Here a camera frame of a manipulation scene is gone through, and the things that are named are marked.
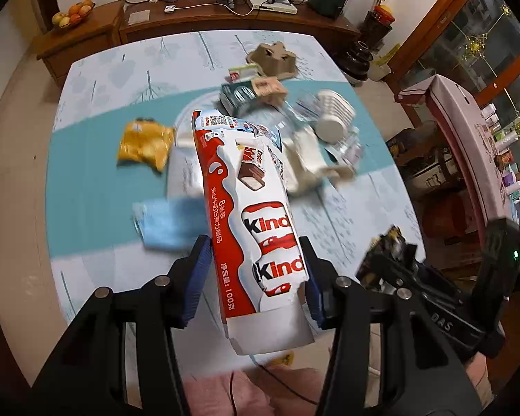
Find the grey checked paper cup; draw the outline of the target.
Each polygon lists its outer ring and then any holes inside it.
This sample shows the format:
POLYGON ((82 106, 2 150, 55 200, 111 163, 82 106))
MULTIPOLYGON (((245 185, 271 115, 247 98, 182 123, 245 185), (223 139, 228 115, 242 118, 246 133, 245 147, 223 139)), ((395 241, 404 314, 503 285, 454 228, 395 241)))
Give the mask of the grey checked paper cup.
POLYGON ((318 138, 328 144, 336 144, 347 138, 356 111, 339 93, 323 89, 317 93, 319 117, 314 123, 318 138))

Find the green white tea packet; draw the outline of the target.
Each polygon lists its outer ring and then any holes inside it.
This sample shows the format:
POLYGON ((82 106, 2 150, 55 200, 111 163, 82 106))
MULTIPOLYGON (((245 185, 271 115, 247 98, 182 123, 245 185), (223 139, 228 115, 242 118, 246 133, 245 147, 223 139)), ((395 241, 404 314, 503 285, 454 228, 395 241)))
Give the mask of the green white tea packet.
POLYGON ((257 64, 245 64, 228 70, 228 82, 237 83, 249 81, 253 78, 262 77, 263 75, 262 69, 257 64))

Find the clear plastic bottle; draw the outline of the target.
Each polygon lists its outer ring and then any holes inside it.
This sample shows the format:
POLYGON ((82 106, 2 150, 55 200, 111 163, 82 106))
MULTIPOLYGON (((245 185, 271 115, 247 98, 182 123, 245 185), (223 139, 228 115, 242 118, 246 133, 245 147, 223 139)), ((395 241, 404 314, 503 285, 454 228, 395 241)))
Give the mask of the clear plastic bottle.
POLYGON ((306 127, 313 128, 322 115, 320 99, 310 93, 299 95, 294 102, 283 101, 274 111, 269 125, 275 127, 282 138, 288 139, 306 127))

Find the cream paper bag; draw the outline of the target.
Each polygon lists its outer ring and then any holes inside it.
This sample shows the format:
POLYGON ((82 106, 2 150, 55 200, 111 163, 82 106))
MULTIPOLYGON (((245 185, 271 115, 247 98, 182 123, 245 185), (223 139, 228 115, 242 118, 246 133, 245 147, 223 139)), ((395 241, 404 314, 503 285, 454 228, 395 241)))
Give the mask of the cream paper bag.
POLYGON ((285 189, 292 196, 309 192, 323 179, 339 182, 355 176, 354 167, 347 163, 326 163, 311 127, 295 131, 290 138, 283 140, 283 146, 285 189))

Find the stacked dark pots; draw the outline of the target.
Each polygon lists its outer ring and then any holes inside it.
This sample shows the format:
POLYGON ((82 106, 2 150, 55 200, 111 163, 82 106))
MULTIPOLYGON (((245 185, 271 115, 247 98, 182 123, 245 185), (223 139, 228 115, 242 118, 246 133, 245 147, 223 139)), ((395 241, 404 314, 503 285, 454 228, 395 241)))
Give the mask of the stacked dark pots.
POLYGON ((368 72, 373 61, 368 46, 362 41, 355 41, 346 51, 342 70, 355 82, 364 82, 368 79, 368 72))

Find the pink trousers legs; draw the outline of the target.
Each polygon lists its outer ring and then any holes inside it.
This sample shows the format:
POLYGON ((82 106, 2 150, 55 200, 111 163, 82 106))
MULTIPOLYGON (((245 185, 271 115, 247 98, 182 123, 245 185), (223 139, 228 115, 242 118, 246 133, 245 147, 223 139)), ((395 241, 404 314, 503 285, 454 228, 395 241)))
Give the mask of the pink trousers legs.
POLYGON ((193 415, 313 415, 324 377, 314 368, 274 364, 184 382, 193 415))

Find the small tan cardboard box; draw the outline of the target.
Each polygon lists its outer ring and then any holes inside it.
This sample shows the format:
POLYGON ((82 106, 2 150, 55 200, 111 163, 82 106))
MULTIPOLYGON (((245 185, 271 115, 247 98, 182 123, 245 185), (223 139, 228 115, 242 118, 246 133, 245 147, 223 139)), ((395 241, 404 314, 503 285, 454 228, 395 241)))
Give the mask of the small tan cardboard box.
POLYGON ((252 90, 261 102, 274 107, 281 106, 288 94, 287 89, 276 77, 255 77, 252 90))

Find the pink covered sofa chair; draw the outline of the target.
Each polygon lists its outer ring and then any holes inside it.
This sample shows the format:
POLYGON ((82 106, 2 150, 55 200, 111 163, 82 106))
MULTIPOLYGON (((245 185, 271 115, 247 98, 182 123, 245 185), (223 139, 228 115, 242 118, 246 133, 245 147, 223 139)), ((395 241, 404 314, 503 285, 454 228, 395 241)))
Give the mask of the pink covered sofa chair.
POLYGON ((487 223, 512 217, 495 141, 474 96, 454 81, 433 75, 396 95, 396 101, 424 103, 442 131, 465 180, 480 241, 487 223))

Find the white set-top box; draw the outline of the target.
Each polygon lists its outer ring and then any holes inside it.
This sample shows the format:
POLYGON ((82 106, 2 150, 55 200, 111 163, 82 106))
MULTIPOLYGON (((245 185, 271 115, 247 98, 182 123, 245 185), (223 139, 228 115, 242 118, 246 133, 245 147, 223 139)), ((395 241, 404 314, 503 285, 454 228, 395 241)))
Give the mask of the white set-top box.
POLYGON ((252 10, 297 14, 297 7, 290 0, 245 0, 252 10))

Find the brown cardboard egg carton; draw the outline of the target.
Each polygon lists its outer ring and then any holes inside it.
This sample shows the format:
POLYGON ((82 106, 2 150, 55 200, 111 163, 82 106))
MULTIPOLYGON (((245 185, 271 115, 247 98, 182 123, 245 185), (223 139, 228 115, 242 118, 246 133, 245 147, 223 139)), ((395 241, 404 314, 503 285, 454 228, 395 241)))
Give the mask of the brown cardboard egg carton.
POLYGON ((298 74, 297 56, 288 51, 281 41, 273 44, 260 43, 247 54, 246 61, 257 66, 261 76, 285 80, 295 78, 298 74))

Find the fruit bowl with oranges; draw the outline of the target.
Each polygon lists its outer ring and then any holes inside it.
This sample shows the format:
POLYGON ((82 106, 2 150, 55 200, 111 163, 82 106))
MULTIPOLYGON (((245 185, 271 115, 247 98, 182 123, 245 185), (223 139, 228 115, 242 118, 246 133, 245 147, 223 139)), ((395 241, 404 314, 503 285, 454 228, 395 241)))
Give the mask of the fruit bowl with oranges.
POLYGON ((67 12, 57 12, 53 15, 51 22, 55 29, 67 30, 85 21, 93 12, 95 2, 84 0, 72 5, 67 12))

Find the yellow snack wrapper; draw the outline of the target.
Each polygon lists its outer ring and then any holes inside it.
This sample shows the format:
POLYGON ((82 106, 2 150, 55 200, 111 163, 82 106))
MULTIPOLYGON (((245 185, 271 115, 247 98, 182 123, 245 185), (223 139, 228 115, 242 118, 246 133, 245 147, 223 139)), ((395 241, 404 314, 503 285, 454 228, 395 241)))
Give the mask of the yellow snack wrapper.
POLYGON ((120 141, 119 163, 145 163, 161 173, 169 159, 175 139, 175 128, 166 127, 154 119, 136 119, 128 123, 120 141))

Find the red white Kinder chocolate box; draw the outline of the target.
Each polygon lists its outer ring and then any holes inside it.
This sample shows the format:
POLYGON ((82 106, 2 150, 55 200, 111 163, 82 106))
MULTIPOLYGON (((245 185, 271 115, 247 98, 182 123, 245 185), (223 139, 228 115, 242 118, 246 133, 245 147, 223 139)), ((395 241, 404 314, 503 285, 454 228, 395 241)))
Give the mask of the red white Kinder chocolate box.
POLYGON ((281 134, 223 115, 192 114, 225 333, 239 355, 303 347, 309 279, 284 183, 281 134))

